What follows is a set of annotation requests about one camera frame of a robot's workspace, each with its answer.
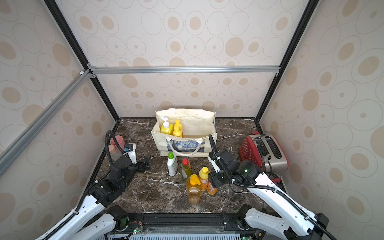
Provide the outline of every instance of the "red toaster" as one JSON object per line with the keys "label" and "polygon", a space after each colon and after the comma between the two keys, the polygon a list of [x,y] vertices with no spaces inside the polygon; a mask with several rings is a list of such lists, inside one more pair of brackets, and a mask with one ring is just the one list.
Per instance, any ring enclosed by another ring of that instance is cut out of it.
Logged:
{"label": "red toaster", "polygon": [[239,153],[242,161],[248,159],[264,172],[276,174],[278,177],[288,169],[284,151],[270,134],[254,132],[253,135],[247,136],[239,147]]}

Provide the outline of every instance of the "tote bag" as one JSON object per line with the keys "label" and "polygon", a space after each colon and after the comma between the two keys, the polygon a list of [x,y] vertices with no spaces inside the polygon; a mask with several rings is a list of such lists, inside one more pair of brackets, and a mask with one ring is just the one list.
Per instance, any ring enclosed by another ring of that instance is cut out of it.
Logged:
{"label": "tote bag", "polygon": [[[167,117],[168,122],[173,124],[179,119],[184,137],[161,133],[164,120],[160,116]],[[208,157],[212,151],[208,135],[212,134],[215,142],[217,139],[215,117],[216,113],[203,109],[170,108],[156,112],[157,122],[151,133],[160,156],[168,156],[169,152],[173,152],[175,156]]]}

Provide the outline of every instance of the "pink cup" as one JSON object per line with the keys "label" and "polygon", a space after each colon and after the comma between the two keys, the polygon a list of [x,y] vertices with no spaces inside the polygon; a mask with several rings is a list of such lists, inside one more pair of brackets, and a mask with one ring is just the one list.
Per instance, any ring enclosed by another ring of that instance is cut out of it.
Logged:
{"label": "pink cup", "polygon": [[[124,142],[124,139],[122,138],[122,136],[120,135],[117,135],[115,136],[116,137],[116,141],[118,142],[119,146],[121,147],[121,149],[124,150],[124,145],[125,145],[125,142]],[[113,138],[111,138],[111,140],[109,141],[110,144],[112,145],[116,145],[115,141],[113,140]]]}

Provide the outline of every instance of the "dark marble surface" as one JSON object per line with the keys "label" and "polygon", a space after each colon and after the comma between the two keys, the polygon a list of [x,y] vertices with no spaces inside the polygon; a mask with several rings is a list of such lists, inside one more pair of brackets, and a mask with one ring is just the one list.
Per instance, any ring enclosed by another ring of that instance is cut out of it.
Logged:
{"label": "dark marble surface", "polygon": [[[273,211],[262,199],[251,194],[248,190],[243,193],[232,192],[228,185],[218,189],[215,195],[202,192],[199,205],[189,205],[185,182],[181,178],[180,166],[182,157],[177,157],[177,175],[170,177],[167,169],[167,157],[160,157],[153,141],[151,130],[156,119],[123,119],[116,135],[123,136],[125,143],[136,143],[136,157],[143,159],[147,152],[152,155],[151,170],[137,173],[127,190],[109,207],[120,205],[129,213],[221,213],[237,212],[243,204],[248,204],[268,212]],[[238,156],[238,147],[247,135],[256,131],[252,119],[216,119],[217,149],[226,148],[234,158]],[[207,166],[213,171],[212,165],[205,157],[187,157],[191,162],[192,173]],[[108,170],[108,160],[99,170],[97,178]]]}

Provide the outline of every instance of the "wallpaper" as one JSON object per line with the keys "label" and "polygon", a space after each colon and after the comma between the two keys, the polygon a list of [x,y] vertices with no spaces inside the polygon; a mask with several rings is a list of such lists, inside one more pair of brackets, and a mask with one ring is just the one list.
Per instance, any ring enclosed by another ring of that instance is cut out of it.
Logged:
{"label": "wallpaper", "polygon": [[0,177],[1,240],[35,239],[76,206],[113,125],[86,80]]}
{"label": "wallpaper", "polygon": [[255,117],[275,73],[98,74],[120,117],[202,108],[217,117]]}
{"label": "wallpaper", "polygon": [[0,2],[0,154],[82,67],[38,0]]}
{"label": "wallpaper", "polygon": [[317,8],[262,118],[291,196],[338,240],[384,236],[384,1]]}
{"label": "wallpaper", "polygon": [[308,0],[57,0],[93,66],[279,65]]}

